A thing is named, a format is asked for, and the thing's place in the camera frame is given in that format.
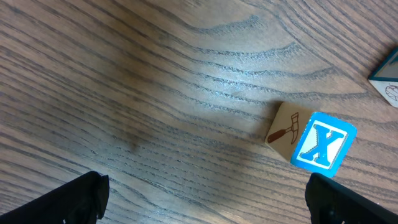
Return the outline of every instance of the blue border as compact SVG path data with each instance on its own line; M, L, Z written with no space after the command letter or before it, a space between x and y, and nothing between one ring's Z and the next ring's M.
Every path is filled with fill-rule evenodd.
M330 169L323 169L321 167L317 167L315 165L308 164L306 162L296 159L297 156L299 155L301 147L304 144L305 138L307 137L308 133L310 132L311 127L313 126L313 123L315 120L321 121L325 124L329 124L330 126L336 127L338 129L341 129L341 130L344 130L347 132L346 140L345 140L342 148L340 149L340 152L338 152L338 155L335 158L335 161L334 161L333 165L330 167ZM340 119L329 116L325 113L315 112L314 114L312 114L310 121L308 122L307 126L305 127L305 131L302 134L302 137L300 138L300 141L297 144L296 150L293 153L290 163L295 166L312 171L312 172L319 172L327 177L333 177L336 174L341 163L343 162L343 159L344 159L345 155L347 154L349 147L354 142L356 133L357 133L357 130L352 124L349 124L345 121L342 121Z
M376 81L387 81L387 82L398 82L398 78L381 78L381 77L375 77L377 73L386 65L390 59L395 56L395 54L398 53L398 48L394 49L391 54L387 56L387 58L383 61L383 63L377 68L375 72L372 73L372 75L368 78L369 80L376 80Z

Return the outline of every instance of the letter x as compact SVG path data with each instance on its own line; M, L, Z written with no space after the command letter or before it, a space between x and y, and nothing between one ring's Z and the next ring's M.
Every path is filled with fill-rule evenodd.
M317 124L314 124L313 127L317 130L318 144L307 153L301 153L300 157L313 161L314 155L319 152L319 156L315 159L315 162L324 166L330 166L330 162L328 160L328 145L336 141L336 139L343 138L344 134L332 131L330 137L327 138L326 135L330 131L328 128Z

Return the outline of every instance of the wood grain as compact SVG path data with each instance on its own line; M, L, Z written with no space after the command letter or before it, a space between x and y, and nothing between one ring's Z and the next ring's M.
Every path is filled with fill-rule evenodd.
M354 124L335 180L398 213L398 111L368 83L395 0L0 0L0 213L108 174L99 223L310 223L263 144L281 101Z

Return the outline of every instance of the blue block face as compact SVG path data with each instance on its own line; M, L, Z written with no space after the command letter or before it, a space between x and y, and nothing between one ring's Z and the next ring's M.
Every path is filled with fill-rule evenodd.
M324 113L312 114L290 163L333 177L356 136L356 128Z

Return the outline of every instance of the wooden block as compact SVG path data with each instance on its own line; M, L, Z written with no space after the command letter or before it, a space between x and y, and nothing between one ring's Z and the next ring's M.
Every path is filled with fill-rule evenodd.
M369 77L369 82L392 106L398 108L398 48Z
M333 177L356 135L356 128L325 113L282 103L266 144L291 164Z

